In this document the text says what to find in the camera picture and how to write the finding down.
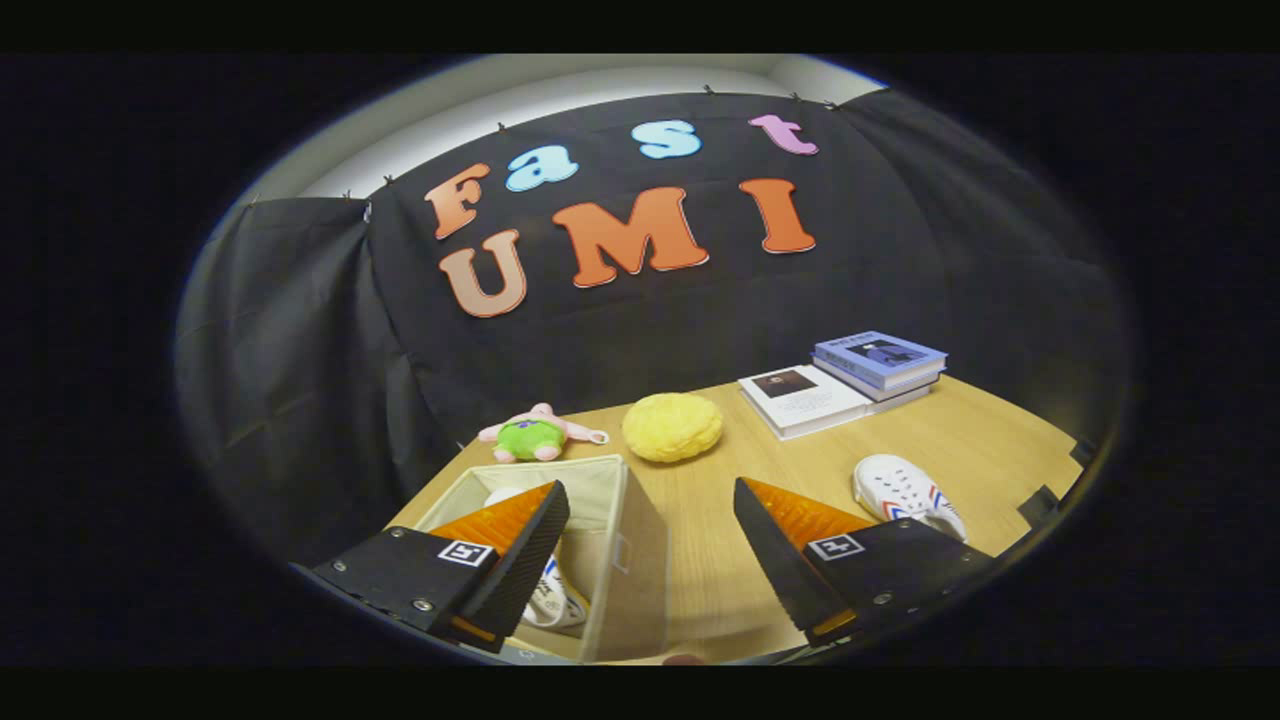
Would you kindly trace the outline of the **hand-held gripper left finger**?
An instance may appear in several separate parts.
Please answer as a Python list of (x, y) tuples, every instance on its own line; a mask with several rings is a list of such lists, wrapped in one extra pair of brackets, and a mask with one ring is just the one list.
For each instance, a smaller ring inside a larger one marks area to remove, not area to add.
[(390, 527), (316, 565), (312, 582), (383, 621), (497, 652), (568, 519), (553, 480), (431, 530)]

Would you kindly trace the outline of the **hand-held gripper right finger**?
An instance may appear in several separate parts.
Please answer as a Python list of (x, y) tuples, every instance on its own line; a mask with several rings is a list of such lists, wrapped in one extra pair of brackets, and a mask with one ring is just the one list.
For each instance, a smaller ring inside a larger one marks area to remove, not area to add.
[(874, 524), (740, 477), (733, 512), (792, 624), (813, 647), (902, 625), (983, 575), (987, 553), (914, 519)]

